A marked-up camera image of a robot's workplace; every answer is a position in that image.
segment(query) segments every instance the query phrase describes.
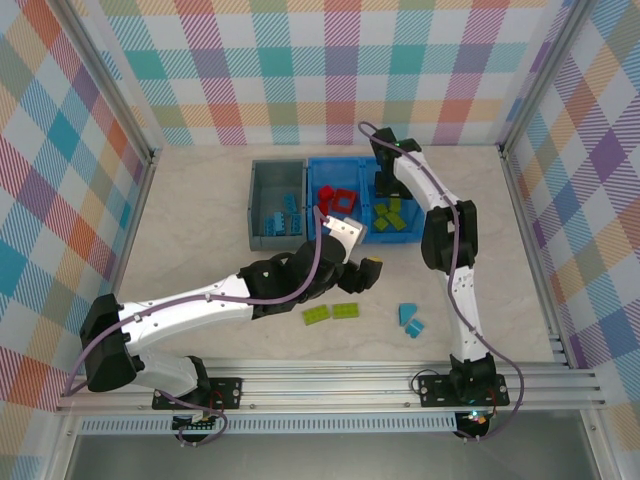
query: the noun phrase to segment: yellow-green block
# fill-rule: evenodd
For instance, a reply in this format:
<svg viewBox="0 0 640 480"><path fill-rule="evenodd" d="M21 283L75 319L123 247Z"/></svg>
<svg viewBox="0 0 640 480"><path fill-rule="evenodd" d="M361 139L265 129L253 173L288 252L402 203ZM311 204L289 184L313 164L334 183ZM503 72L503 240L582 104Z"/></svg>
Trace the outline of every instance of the yellow-green block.
<svg viewBox="0 0 640 480"><path fill-rule="evenodd" d="M379 232L383 232L385 228L389 226L389 222L380 217L375 222L373 222L373 226L376 227L376 230L378 230Z"/></svg>
<svg viewBox="0 0 640 480"><path fill-rule="evenodd" d="M396 213L400 212L402 210L402 199L391 197L389 199L389 210Z"/></svg>
<svg viewBox="0 0 640 480"><path fill-rule="evenodd" d="M322 320L326 320L327 318L331 318L331 313L329 313L329 307L326 305L320 305L319 307L310 308L309 310L302 312L302 318L304 318L305 325L309 326L314 323L321 322Z"/></svg>
<svg viewBox="0 0 640 480"><path fill-rule="evenodd" d="M357 303L339 303L333 306L333 318L358 318L360 309Z"/></svg>
<svg viewBox="0 0 640 480"><path fill-rule="evenodd" d="M407 227L406 222L396 212L389 212L385 215L385 217L387 218L387 220L389 220L389 223L393 225L393 228L398 231L404 230Z"/></svg>
<svg viewBox="0 0 640 480"><path fill-rule="evenodd" d="M374 205L373 209L376 211L379 217L384 216L389 211L384 203L378 203L377 205Z"/></svg>

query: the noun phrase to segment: red block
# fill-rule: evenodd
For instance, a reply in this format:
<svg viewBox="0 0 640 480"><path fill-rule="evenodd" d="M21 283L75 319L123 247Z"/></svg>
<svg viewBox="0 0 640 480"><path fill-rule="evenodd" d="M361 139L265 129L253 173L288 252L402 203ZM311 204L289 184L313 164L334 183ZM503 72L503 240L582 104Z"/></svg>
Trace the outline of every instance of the red block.
<svg viewBox="0 0 640 480"><path fill-rule="evenodd" d="M325 185L320 190L318 190L318 200L320 200L321 202L329 202L329 200L333 198L334 194L335 192L333 188L331 188L329 185Z"/></svg>
<svg viewBox="0 0 640 480"><path fill-rule="evenodd" d="M318 208L325 217L329 215L329 202L320 202Z"/></svg>
<svg viewBox="0 0 640 480"><path fill-rule="evenodd" d="M331 209L334 212L346 213L348 215L353 212L353 206L356 203L356 198L358 198L358 194L353 190L339 188L336 190L336 194L333 197Z"/></svg>

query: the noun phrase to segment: white floor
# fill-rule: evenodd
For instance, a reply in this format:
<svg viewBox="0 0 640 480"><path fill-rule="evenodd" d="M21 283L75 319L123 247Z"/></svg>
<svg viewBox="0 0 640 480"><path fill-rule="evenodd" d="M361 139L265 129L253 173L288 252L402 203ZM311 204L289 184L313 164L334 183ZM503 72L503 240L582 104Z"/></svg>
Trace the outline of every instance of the white floor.
<svg viewBox="0 0 640 480"><path fill-rule="evenodd" d="M251 160L314 155L370 155L363 146L174 147L166 149L145 207L119 300L152 300L211 284L274 252L251 252L246 208ZM486 338L518 361L552 361L547 330L494 147L426 147L443 182L478 208L476 294ZM294 311L204 328L163 348L203 358L307 360L447 360L445 295L424 265L419 244L360 246L352 256L384 261L370 291L337 287ZM301 311L358 302L359 319L304 325ZM411 339L398 327L399 303L418 304L425 329Z"/></svg>

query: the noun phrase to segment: gray bin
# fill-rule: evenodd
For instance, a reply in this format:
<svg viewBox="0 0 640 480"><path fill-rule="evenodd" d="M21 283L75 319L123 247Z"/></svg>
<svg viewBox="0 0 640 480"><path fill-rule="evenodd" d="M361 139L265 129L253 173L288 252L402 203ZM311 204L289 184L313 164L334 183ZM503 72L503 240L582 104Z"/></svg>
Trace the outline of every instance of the gray bin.
<svg viewBox="0 0 640 480"><path fill-rule="evenodd" d="M306 160L254 160L251 168L249 192L249 248L256 250L297 250L307 241L307 161ZM298 213L302 215L302 235L290 235L291 217L284 208L284 196L292 193ZM286 234L279 237L264 236L264 220L275 212L285 214Z"/></svg>

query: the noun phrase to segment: plastic bin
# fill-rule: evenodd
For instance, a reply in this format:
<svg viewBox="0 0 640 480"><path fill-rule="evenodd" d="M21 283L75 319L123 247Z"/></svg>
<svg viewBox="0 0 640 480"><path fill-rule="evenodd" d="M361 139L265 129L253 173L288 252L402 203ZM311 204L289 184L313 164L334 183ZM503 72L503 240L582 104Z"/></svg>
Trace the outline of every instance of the plastic bin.
<svg viewBox="0 0 640 480"><path fill-rule="evenodd" d="M249 248L256 250L297 250L307 241L307 228L302 222L302 235L291 235L291 215L286 214L284 196L294 195L298 213L306 212L307 170L305 160L254 160L247 221ZM264 220L275 212L285 214L285 235L265 236Z"/></svg>
<svg viewBox="0 0 640 480"><path fill-rule="evenodd" d="M329 214L336 218L351 217L370 227L371 209L368 205L368 193L365 181L365 158L361 157L312 157L307 164L307 236L309 240L316 238L313 218L313 206L318 203L318 190L325 185L333 189L345 188L358 193L358 198L349 215L334 212Z"/></svg>
<svg viewBox="0 0 640 480"><path fill-rule="evenodd" d="M380 165L376 163L375 157L364 158L366 187L367 187L367 206L369 209L370 219L367 224L368 232L363 243L416 243L422 241L422 232L424 231L425 215L418 202L412 200L402 200L402 210L399 215L405 221L407 226L400 232L396 231L392 225L389 225L384 232L378 232L373 226L373 222L378 218L378 214L373 210L374 205L384 203L389 207L388 198L376 198L375 177L376 172L380 171Z"/></svg>

